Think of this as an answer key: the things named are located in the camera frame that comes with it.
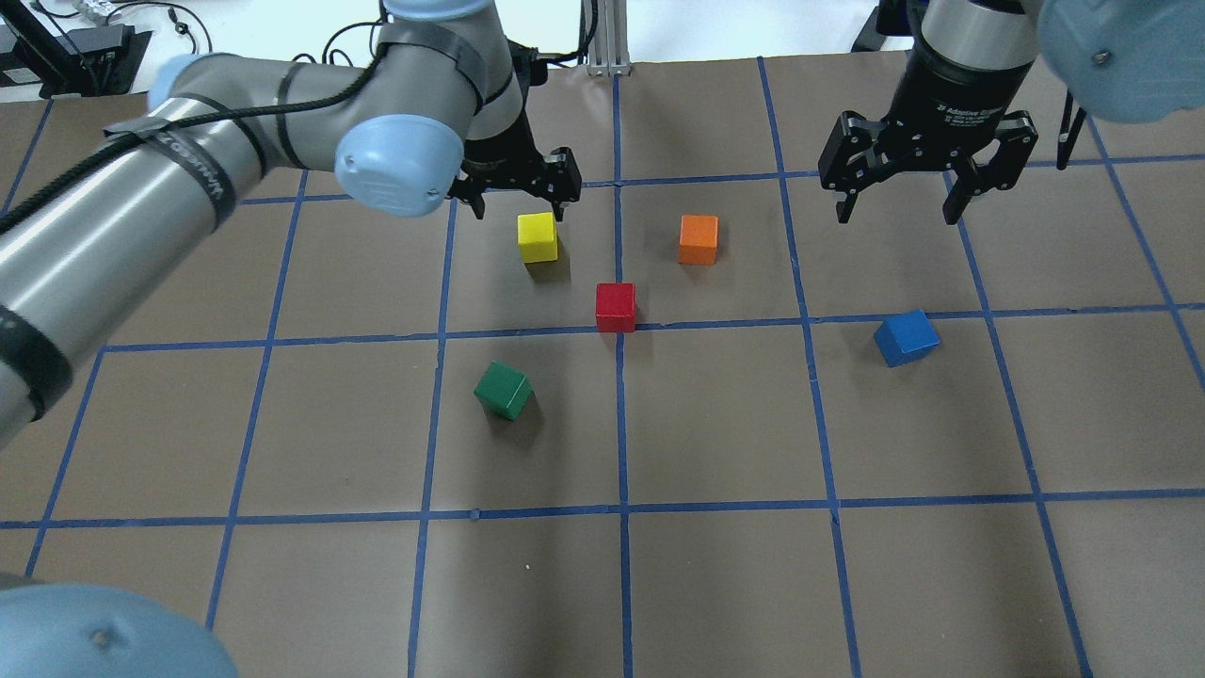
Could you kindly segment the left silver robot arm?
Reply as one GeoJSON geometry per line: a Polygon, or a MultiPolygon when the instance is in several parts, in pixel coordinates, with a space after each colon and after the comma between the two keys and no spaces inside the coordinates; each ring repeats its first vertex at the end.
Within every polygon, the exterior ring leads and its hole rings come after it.
{"type": "Polygon", "coordinates": [[[528,90],[542,57],[490,1],[383,1],[362,70],[207,53],[174,57],[148,112],[2,216],[2,441],[39,421],[88,356],[275,169],[328,171],[355,201],[422,218],[484,216],[518,189],[562,218],[582,179],[542,152],[528,90]]]}

